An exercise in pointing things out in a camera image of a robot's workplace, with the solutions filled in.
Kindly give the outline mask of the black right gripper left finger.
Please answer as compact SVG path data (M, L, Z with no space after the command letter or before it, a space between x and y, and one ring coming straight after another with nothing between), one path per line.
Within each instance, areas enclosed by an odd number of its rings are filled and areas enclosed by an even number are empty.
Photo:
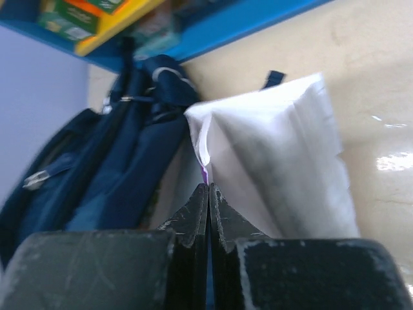
M152 231L42 232L15 252L2 309L204 309L208 187Z

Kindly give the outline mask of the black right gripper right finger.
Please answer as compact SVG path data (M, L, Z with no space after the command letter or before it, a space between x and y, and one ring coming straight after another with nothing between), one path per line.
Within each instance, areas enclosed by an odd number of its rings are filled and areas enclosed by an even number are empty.
M276 239L209 187L216 309L411 309L390 253L378 242Z

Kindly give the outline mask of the purple Roald Dahl book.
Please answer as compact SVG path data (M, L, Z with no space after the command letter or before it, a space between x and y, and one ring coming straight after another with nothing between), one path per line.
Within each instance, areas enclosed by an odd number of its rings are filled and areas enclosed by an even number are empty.
M185 112L208 184L274 238L357 238L343 146L322 74Z

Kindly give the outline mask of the navy blue student backpack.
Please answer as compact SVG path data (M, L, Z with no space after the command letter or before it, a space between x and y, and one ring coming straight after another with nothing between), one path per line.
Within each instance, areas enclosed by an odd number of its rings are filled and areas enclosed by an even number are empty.
M1 263L31 234L138 226L199 102L183 67L160 54L123 66L101 112L85 109L38 152L1 208Z

